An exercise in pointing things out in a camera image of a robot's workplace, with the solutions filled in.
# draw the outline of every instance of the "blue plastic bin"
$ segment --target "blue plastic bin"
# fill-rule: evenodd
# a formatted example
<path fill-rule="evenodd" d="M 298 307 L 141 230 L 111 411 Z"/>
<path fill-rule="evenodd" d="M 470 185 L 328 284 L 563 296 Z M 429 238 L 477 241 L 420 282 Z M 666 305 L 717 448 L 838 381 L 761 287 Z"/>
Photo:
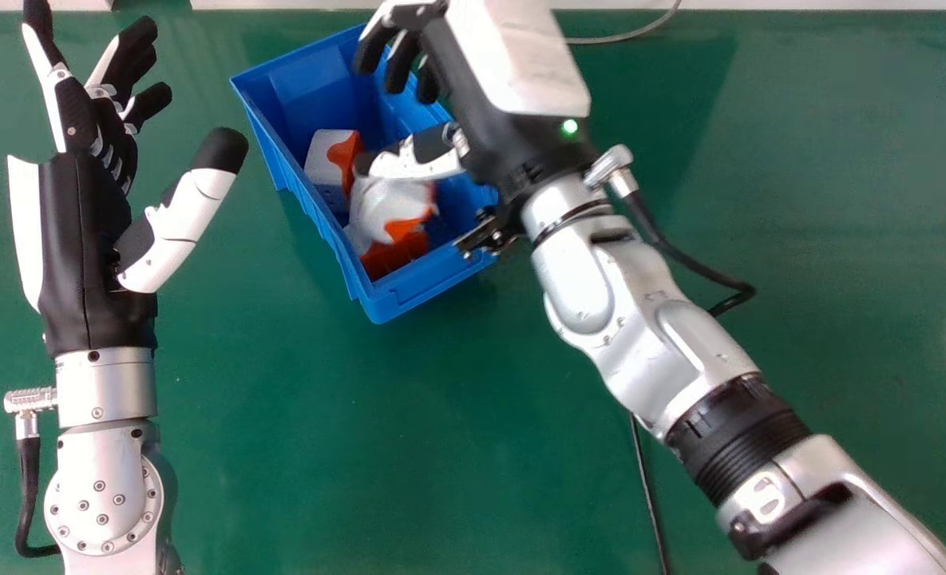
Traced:
<path fill-rule="evenodd" d="M 352 73 L 362 26 L 345 30 L 232 77 L 260 143 L 277 189 L 294 193 L 320 236 L 334 250 L 345 287 L 374 323 L 385 323 L 465 280 L 496 258 L 477 252 L 469 260 L 451 244 L 477 225 L 480 208 L 497 204 L 497 190 L 466 176 L 449 178 L 437 189 L 440 217 L 426 225 L 431 250 L 405 267 L 370 281 L 339 220 L 302 172 L 313 133 L 319 129 L 358 130 L 366 149 L 380 149 L 451 116 L 440 105 L 415 99 L 415 80 L 406 91 L 385 94 L 384 66 L 377 76 Z"/>

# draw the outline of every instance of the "robotic arm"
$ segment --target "robotic arm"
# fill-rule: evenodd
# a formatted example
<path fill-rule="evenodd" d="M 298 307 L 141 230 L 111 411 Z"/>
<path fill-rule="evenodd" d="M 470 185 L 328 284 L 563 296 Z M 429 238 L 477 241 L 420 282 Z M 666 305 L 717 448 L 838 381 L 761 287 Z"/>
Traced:
<path fill-rule="evenodd" d="M 840 445 L 812 434 L 760 368 L 679 290 L 658 248 L 608 203 L 640 212 L 628 149 L 598 157 L 590 97 L 543 0 L 389 0 L 360 39 L 370 73 L 392 37 L 386 88 L 418 65 L 424 101 L 448 96 L 457 126 L 357 163 L 378 177 L 468 171 L 496 185 L 496 215 L 457 241 L 498 251 L 516 236 L 554 331 L 677 455 L 718 527 L 760 572 L 946 574 L 946 549 Z M 418 61 L 419 52 L 425 57 Z"/>
<path fill-rule="evenodd" d="M 41 165 L 9 157 L 10 207 L 23 291 L 43 318 L 56 385 L 5 397 L 22 474 L 16 550 L 60 553 L 69 574 L 181 575 L 171 542 L 176 481 L 150 421 L 156 290 L 220 207 L 247 142 L 229 128 L 211 132 L 187 173 L 133 221 L 136 135 L 171 101 L 166 84 L 133 95 L 156 62 L 155 23 L 122 30 L 85 84 L 54 45 L 46 0 L 25 1 L 22 36 L 57 154 Z M 57 544 L 30 547 L 46 409 L 57 409 L 65 430 L 45 499 Z"/>

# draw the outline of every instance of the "green tabletop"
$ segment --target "green tabletop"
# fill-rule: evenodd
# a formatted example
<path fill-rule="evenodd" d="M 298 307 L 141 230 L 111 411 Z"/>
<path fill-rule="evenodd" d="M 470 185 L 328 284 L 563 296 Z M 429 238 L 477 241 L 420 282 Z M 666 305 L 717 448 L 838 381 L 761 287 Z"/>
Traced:
<path fill-rule="evenodd" d="M 160 26 L 151 79 L 176 100 L 141 135 L 136 208 L 211 126 L 247 131 L 230 76 L 366 17 L 129 1 L 58 15 L 57 42 L 85 77 L 140 14 Z M 593 34 L 651 16 L 561 19 Z M 12 550 L 1 399 L 53 382 L 10 237 L 5 155 L 43 161 L 52 146 L 18 22 L 0 14 L 0 573 L 22 575 L 61 563 Z M 812 428 L 946 541 L 946 14 L 692 12 L 652 39 L 575 54 L 597 145 L 634 150 L 682 248 L 760 288 L 725 317 L 732 334 Z M 696 301 L 722 294 L 676 271 Z M 254 149 L 164 287 L 158 332 L 158 422 L 190 573 L 656 571 L 623 412 L 550 330 L 524 245 L 373 325 Z M 54 422 L 42 419 L 48 445 Z M 647 453 L 678 573 L 753 572 L 672 456 Z M 39 516 L 34 539 L 46 541 Z"/>

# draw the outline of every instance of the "green table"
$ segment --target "green table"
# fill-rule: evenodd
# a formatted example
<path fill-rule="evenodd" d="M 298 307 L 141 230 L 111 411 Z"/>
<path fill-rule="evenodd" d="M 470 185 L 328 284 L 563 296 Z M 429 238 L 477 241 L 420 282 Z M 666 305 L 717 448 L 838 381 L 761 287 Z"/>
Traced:
<path fill-rule="evenodd" d="M 137 208 L 209 127 L 247 131 L 228 77 L 366 17 L 126 2 L 57 16 L 72 69 L 84 77 L 138 14 L 159 22 L 151 77 L 176 102 L 141 136 Z M 650 17 L 563 21 L 598 33 Z M 60 561 L 10 544 L 18 474 L 1 397 L 53 382 L 6 199 L 5 154 L 50 151 L 18 19 L 0 14 L 0 573 L 57 574 Z M 576 55 L 598 145 L 634 150 L 682 247 L 760 288 L 726 316 L 732 334 L 946 541 L 946 14 L 693 12 Z M 527 255 L 370 324 L 254 150 L 162 291 L 158 421 L 191 573 L 655 572 L 623 412 L 550 331 Z M 696 301 L 721 295 L 678 272 Z M 678 572 L 753 571 L 672 456 L 647 452 Z"/>

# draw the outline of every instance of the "gray cable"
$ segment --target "gray cable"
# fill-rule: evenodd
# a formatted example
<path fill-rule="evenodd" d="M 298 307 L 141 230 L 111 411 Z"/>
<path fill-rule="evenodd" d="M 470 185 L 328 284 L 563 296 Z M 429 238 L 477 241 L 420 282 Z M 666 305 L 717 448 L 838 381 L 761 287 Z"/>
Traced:
<path fill-rule="evenodd" d="M 678 12 L 678 7 L 682 5 L 682 0 L 675 0 L 675 3 L 671 5 L 671 8 L 667 8 L 667 12 L 662 14 L 661 18 L 656 19 L 655 21 L 648 23 L 642 28 L 637 28 L 636 30 L 631 30 L 631 32 L 623 32 L 621 34 L 612 34 L 611 36 L 600 36 L 597 38 L 568 38 L 568 44 L 571 46 L 586 46 L 594 44 L 614 44 L 615 42 L 625 42 L 626 40 L 632 40 L 634 38 L 639 38 L 641 36 L 647 36 L 647 34 L 654 32 L 654 30 L 661 28 L 665 25 L 667 21 L 670 21 L 672 16 Z"/>

